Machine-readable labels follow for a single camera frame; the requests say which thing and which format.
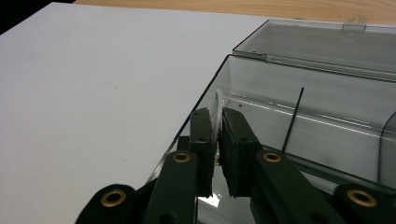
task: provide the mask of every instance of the plastic box lid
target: plastic box lid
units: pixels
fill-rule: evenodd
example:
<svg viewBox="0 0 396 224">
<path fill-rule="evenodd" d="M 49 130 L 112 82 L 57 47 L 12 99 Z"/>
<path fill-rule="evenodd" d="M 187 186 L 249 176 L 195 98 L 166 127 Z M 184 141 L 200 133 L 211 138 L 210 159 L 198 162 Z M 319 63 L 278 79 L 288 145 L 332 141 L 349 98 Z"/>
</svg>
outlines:
<svg viewBox="0 0 396 224">
<path fill-rule="evenodd" d="M 234 55 L 360 77 L 396 81 L 396 29 L 269 20 L 233 49 Z"/>
</svg>

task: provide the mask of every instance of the wooden surface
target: wooden surface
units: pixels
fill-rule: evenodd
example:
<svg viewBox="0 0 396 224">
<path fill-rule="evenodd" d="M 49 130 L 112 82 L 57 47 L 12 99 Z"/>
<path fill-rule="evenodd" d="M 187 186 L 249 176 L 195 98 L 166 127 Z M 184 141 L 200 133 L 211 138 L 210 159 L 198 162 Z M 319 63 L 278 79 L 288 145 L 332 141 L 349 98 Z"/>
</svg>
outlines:
<svg viewBox="0 0 396 224">
<path fill-rule="evenodd" d="M 354 15 L 362 15 L 368 23 L 396 24 L 396 0 L 77 0 L 75 4 L 225 12 L 315 21 L 347 21 Z"/>
</svg>

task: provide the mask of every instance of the white surface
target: white surface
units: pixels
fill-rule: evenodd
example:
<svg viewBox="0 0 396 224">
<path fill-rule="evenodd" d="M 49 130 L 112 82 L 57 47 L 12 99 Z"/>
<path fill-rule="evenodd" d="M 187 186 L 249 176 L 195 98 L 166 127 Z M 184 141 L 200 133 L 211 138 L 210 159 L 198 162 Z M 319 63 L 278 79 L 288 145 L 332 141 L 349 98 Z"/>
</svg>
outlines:
<svg viewBox="0 0 396 224">
<path fill-rule="evenodd" d="M 0 36 L 0 223 L 74 223 L 140 188 L 265 18 L 51 4 Z"/>
</svg>

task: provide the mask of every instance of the transparent plastic container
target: transparent plastic container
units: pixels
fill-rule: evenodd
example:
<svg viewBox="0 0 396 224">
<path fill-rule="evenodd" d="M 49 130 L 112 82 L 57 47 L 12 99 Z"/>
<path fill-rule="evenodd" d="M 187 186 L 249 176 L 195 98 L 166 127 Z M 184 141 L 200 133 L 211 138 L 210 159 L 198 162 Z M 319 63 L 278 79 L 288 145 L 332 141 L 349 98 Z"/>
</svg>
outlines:
<svg viewBox="0 0 396 224">
<path fill-rule="evenodd" d="M 324 192 L 357 183 L 395 195 L 395 34 L 356 24 L 268 21 L 226 57 L 194 109 L 215 116 L 222 104 L 242 112 L 263 148 L 284 149 Z M 167 153 L 182 135 L 190 135 L 188 120 Z M 212 198 L 199 200 L 201 222 L 254 223 L 249 198 L 230 198 L 219 166 L 212 189 Z"/>
</svg>

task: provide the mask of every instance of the thin black wire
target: thin black wire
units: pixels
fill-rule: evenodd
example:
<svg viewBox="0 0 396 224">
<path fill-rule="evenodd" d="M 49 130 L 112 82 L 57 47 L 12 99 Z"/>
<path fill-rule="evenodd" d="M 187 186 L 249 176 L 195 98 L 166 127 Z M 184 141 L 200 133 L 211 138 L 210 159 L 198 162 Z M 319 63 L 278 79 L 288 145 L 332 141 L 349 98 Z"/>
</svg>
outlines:
<svg viewBox="0 0 396 224">
<path fill-rule="evenodd" d="M 293 117 L 291 117 L 291 122 L 290 122 L 290 126 L 289 126 L 289 129 L 288 129 L 288 133 L 286 134 L 286 139 L 285 139 L 285 142 L 283 143 L 282 153 L 285 153 L 286 147 L 288 146 L 288 142 L 289 142 L 289 138 L 290 138 L 290 134 L 291 134 L 291 129 L 293 128 L 294 121 L 295 121 L 296 116 L 297 116 L 297 111 L 298 111 L 298 108 L 300 106 L 300 101 L 301 101 L 301 98 L 303 97 L 303 93 L 304 93 L 304 87 L 301 88 L 300 96 L 298 97 L 298 101 L 297 101 L 297 105 L 296 105 L 296 107 L 294 109 Z"/>
</svg>

